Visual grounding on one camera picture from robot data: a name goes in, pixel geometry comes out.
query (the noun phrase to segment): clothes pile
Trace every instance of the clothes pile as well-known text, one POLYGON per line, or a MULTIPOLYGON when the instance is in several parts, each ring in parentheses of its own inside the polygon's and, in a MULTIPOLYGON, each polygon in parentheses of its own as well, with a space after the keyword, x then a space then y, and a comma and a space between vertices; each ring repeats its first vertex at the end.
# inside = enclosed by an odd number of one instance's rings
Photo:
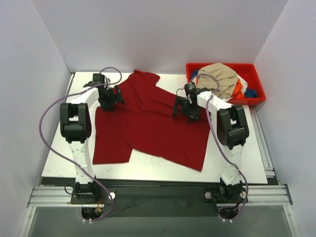
MULTIPOLYGON (((258 98, 256 90, 248 88, 248 83, 233 69, 224 64, 215 63, 207 65, 200 70, 195 70, 191 74, 191 78, 200 74, 211 75, 217 79, 220 87, 214 94, 224 101, 228 101, 232 98, 258 98)), ((208 76, 198 76, 197 88, 204 87, 216 89, 217 83, 208 76)))

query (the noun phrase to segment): screw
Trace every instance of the screw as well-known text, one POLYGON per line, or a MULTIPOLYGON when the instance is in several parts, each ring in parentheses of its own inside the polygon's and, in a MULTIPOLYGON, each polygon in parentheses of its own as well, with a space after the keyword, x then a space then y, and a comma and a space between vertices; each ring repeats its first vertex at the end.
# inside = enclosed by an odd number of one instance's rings
POLYGON ((205 196, 206 199, 211 199, 211 198, 212 198, 211 192, 206 192, 206 193, 204 194, 204 196, 205 196))
POLYGON ((111 197, 112 197, 112 200, 114 200, 114 199, 115 199, 115 193, 110 192, 110 195, 111 195, 111 197))

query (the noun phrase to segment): orange cloth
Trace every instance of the orange cloth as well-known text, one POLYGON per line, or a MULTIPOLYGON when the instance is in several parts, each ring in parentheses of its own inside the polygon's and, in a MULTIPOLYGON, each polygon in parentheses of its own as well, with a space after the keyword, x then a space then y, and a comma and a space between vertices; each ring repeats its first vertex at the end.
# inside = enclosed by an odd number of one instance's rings
POLYGON ((245 95, 242 93, 241 89, 242 89, 242 84, 241 84, 240 79, 238 79, 235 89, 232 93, 232 97, 237 98, 237 99, 245 98, 245 95))

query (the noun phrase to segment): white table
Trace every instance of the white table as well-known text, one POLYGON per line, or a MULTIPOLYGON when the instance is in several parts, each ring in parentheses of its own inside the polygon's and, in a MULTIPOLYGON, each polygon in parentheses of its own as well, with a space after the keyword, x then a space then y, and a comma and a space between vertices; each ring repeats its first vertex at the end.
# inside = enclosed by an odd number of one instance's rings
MULTIPOLYGON (((69 85, 69 93, 72 94, 81 91, 83 85, 92 80, 92 74, 93 73, 88 72, 77 72, 72 83, 69 85)), ((111 82, 119 79, 117 73, 105 73, 105 75, 111 79, 111 82)), ((129 75, 130 73, 123 74, 122 81, 126 80, 129 75)), ((183 85, 187 83, 185 75, 159 74, 159 76, 160 80, 158 81, 157 86, 174 94, 178 88, 183 87, 183 85)), ((184 91, 179 91, 179 95, 184 96, 184 91)), ((74 97, 68 98, 67 102, 70 102, 72 99, 74 99, 74 97)), ((99 105, 99 102, 96 101, 89 109, 92 123, 92 134, 89 140, 91 159, 93 158, 95 143, 95 111, 99 105)), ((241 170, 249 183, 266 184, 267 178, 249 107, 244 106, 244 109, 249 126, 249 138, 243 149, 241 170)), ((59 126, 57 127, 52 147, 63 155, 72 158, 71 150, 65 138, 61 136, 59 126)), ((98 164, 93 165, 93 170, 96 177, 99 179, 219 182, 223 165, 223 158, 216 147, 212 134, 210 133, 204 165, 201 172, 137 150, 132 151, 128 163, 98 164)), ((75 178, 75 167, 73 164, 60 158, 53 152, 49 152, 42 177, 75 178)))

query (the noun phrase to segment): white wall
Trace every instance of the white wall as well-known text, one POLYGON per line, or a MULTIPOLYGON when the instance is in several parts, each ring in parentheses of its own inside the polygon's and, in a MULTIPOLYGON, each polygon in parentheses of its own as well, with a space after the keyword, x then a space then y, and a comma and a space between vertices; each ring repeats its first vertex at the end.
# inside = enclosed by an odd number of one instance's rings
POLYGON ((72 72, 254 62, 287 0, 33 0, 72 72))
POLYGON ((255 66, 267 100, 259 118, 302 236, 316 236, 316 2, 289 0, 255 66))
MULTIPOLYGON (((31 0, 0 2, 0 32, 0 236, 14 237, 47 156, 39 118, 70 73, 31 0)), ((56 115, 44 122, 49 140, 56 115)))

